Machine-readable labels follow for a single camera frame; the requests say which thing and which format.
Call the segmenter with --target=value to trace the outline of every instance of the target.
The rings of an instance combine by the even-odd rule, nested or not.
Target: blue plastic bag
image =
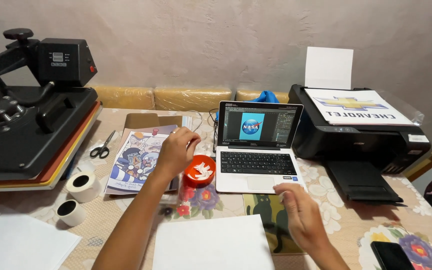
[[[276,98],[276,95],[274,95],[273,92],[269,90],[264,90],[261,92],[261,95],[259,97],[248,100],[247,102],[267,102],[267,103],[279,103],[279,100]],[[216,121],[219,120],[219,111],[216,112]]]

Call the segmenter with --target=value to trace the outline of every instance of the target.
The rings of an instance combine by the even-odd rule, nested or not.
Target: touchpad
[[[273,177],[248,176],[246,180],[249,190],[272,190],[275,185]]]

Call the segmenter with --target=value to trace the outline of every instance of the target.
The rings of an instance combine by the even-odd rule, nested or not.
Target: laptop keyboard
[[[222,173],[296,175],[289,154],[221,152],[220,162]]]

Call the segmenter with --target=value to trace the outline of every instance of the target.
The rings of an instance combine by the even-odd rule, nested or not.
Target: laptop
[[[274,194],[281,183],[306,185],[291,145],[303,105],[221,101],[216,190]]]

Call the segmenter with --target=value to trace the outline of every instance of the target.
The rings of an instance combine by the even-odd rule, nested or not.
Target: scissors
[[[89,156],[92,158],[99,156],[100,159],[105,159],[110,154],[110,150],[106,146],[111,141],[111,138],[113,138],[115,132],[116,130],[114,130],[111,133],[111,135],[109,135],[107,140],[104,142],[103,146],[96,147],[93,150],[91,150],[91,152],[89,152]]]

